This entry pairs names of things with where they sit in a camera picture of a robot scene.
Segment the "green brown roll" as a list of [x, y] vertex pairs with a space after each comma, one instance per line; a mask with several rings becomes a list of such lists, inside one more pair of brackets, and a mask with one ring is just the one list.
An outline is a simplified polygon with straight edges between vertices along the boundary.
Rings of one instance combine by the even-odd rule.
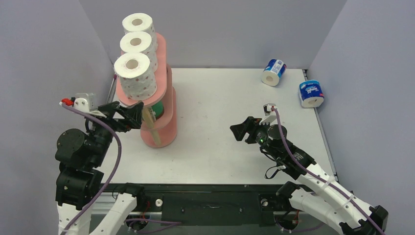
[[148, 108], [150, 116], [153, 121], [158, 120], [164, 114], [164, 105], [162, 101], [157, 102]]

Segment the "white dotted toilet roll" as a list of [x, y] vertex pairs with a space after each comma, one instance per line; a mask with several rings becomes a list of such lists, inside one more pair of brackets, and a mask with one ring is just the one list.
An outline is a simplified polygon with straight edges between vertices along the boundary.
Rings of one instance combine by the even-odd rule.
[[143, 31], [129, 32], [125, 34], [119, 43], [121, 55], [129, 52], [140, 52], [150, 59], [153, 71], [158, 69], [155, 43], [149, 33]]
[[145, 13], [134, 13], [122, 20], [124, 33], [143, 31], [152, 37], [156, 35], [153, 18]]
[[149, 57], [140, 52], [121, 55], [114, 64], [121, 88], [132, 100], [150, 98], [157, 90], [155, 74]]

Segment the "blue Tempo packaged roll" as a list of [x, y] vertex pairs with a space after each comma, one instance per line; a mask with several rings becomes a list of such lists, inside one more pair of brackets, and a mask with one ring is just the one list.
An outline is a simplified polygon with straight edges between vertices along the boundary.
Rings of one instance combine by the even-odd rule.
[[299, 84], [300, 104], [303, 108], [318, 108], [324, 102], [319, 81], [308, 80]]

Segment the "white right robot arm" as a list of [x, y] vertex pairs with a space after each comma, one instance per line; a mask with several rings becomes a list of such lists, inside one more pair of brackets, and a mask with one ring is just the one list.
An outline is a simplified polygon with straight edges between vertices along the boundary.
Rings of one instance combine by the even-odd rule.
[[303, 211], [341, 235], [385, 234], [388, 211], [362, 201], [341, 186], [309, 154], [287, 140], [284, 126], [247, 117], [230, 130], [237, 141], [258, 144], [260, 152], [276, 163], [277, 172], [295, 180], [276, 192], [280, 208]]

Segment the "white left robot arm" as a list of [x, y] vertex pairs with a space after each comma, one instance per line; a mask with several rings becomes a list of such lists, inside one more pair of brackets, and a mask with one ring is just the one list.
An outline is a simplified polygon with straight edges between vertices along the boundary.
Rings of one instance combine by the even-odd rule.
[[117, 156], [109, 175], [112, 179], [121, 160], [122, 144], [119, 132], [140, 129], [142, 102], [123, 107], [118, 101], [99, 106], [95, 110], [82, 111], [76, 99], [63, 99], [60, 105], [85, 118], [85, 131], [69, 129], [57, 140], [55, 159], [60, 163], [56, 180], [57, 203], [61, 235], [114, 235], [124, 224], [128, 214], [139, 211], [146, 204], [143, 187], [126, 183], [110, 211], [93, 230], [90, 230], [92, 205], [106, 189], [102, 165], [112, 143], [117, 144]]

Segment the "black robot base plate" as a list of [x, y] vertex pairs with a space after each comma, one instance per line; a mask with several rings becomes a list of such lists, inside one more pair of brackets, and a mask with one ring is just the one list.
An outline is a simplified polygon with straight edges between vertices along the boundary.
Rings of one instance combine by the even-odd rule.
[[143, 184], [130, 216], [180, 222], [183, 226], [272, 226], [294, 217], [277, 185]]

